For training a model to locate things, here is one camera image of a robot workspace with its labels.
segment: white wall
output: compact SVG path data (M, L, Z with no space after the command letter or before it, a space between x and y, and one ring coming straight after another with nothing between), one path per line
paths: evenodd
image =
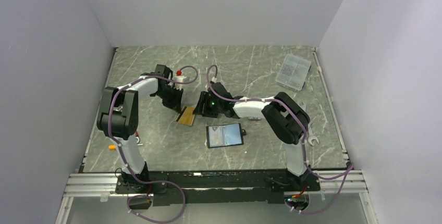
M87 0L0 1L1 223L54 223L112 48Z
M344 0L320 44L381 223L442 222L442 0Z
M114 46L318 46L342 0L89 0Z

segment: wrench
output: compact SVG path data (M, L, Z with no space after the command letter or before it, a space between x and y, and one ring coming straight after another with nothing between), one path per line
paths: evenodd
M305 102L301 102L299 105L304 111L306 111L307 109L307 104ZM309 144L311 146L313 146L313 142L316 141L319 144L319 139L313 134L313 130L312 130L312 124L309 123L308 125L308 130L309 130L309 137L307 138L307 141L309 142Z

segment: green marble tabletop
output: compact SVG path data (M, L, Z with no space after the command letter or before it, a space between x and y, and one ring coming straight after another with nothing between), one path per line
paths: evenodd
M300 92L278 86L275 82L284 57L292 53L312 61L306 85ZM132 82L144 72L152 72L157 64L173 71L184 65L194 65L200 77L185 85L183 105L196 105L205 88L206 69L211 64L219 68L218 81L233 95L270 97L284 91L297 103L307 104L313 133L320 144L308 145L308 159L313 168L343 168L345 161L338 133L328 104L324 85L310 47L296 46L135 46L120 47L110 71L109 86ZM185 75L193 77L191 69ZM158 97L149 97L139 104L138 133L142 156L149 170L226 170L285 168L283 142L273 133L265 119L231 119L196 116L193 126L176 123L176 113L165 108ZM247 131L244 144L207 148L205 126L241 123ZM115 150L96 127L87 151L85 172L114 171L121 166Z

